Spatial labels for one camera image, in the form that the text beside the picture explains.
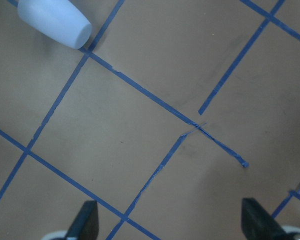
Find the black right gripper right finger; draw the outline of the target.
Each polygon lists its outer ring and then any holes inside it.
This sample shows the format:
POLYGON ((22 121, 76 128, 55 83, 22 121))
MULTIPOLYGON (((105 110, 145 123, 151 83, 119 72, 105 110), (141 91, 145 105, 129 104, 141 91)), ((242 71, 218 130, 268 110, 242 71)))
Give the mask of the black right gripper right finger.
POLYGON ((254 199, 241 201, 241 230, 247 240, 289 240, 290 236, 254 199))

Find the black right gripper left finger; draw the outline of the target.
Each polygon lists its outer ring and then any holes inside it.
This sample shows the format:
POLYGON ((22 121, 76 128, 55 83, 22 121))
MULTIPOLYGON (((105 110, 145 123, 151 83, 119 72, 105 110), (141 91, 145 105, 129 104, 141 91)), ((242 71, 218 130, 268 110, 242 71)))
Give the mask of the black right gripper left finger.
POLYGON ((87 200, 69 227, 66 240, 96 240, 99 235, 98 203, 87 200))

